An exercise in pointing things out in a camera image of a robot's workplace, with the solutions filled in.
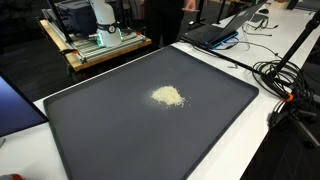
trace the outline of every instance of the person's leg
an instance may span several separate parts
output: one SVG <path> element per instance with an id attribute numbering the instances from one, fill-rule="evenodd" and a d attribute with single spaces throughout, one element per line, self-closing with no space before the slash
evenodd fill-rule
<path id="1" fill-rule="evenodd" d="M 176 42 L 177 36 L 180 31 L 180 25 L 184 12 L 182 11 L 183 1 L 170 0 L 166 1 L 167 6 L 164 10 L 164 22 L 163 22 L 163 45 L 168 46 Z"/>
<path id="2" fill-rule="evenodd" d="M 152 43 L 159 46 L 162 33 L 163 17 L 159 11 L 161 2 L 157 0 L 147 0 L 145 2 L 145 22 L 147 26 L 147 37 L 151 39 Z"/>

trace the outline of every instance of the white desk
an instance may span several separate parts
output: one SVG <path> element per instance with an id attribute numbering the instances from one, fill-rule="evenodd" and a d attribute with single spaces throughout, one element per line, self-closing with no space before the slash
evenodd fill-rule
<path id="1" fill-rule="evenodd" d="M 272 37 L 248 36 L 249 42 L 265 45 L 283 56 L 303 31 L 305 24 L 312 18 L 308 14 L 309 12 L 301 10 L 270 9 L 269 25 L 279 24 L 279 27 L 263 31 L 263 33 L 272 33 Z M 291 61 L 301 67 L 319 35 L 320 28 L 309 36 Z M 228 68 L 227 66 L 232 65 L 231 63 L 203 54 L 193 49 L 189 44 L 176 43 L 174 46 L 228 74 L 259 87 L 251 73 L 243 68 Z M 253 65 L 261 60 L 274 59 L 273 54 L 263 48 L 251 46 L 249 51 L 245 51 L 246 48 L 245 44 L 238 44 L 234 48 L 220 51 L 220 53 L 248 65 Z M 260 88 L 257 98 L 230 126 L 189 179 L 239 179 L 268 132 L 267 117 L 278 101 L 277 98 Z M 41 100 L 35 104 L 44 111 Z M 7 137 L 7 142 L 0 149 L 0 174 L 13 172 L 32 179 L 67 179 L 48 124 Z"/>

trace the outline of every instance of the black box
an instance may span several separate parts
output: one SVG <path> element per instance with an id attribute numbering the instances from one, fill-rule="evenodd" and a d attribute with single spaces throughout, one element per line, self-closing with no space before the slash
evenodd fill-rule
<path id="1" fill-rule="evenodd" d="M 91 5 L 86 0 L 66 0 L 56 4 L 60 15 L 71 21 L 75 34 L 88 36 L 97 31 L 97 19 Z"/>

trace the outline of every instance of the black mat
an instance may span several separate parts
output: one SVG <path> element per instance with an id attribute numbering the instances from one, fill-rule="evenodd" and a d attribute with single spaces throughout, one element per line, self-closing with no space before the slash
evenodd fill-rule
<path id="1" fill-rule="evenodd" d="M 152 100 L 165 85 L 186 98 L 183 107 Z M 44 103 L 69 179 L 176 180 L 190 175 L 257 94 L 167 47 Z"/>

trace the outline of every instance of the monitor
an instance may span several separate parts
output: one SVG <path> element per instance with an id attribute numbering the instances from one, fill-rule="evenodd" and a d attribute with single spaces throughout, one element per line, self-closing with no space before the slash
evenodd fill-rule
<path id="1" fill-rule="evenodd" d="M 0 70 L 0 138 L 45 122 L 46 116 Z"/>

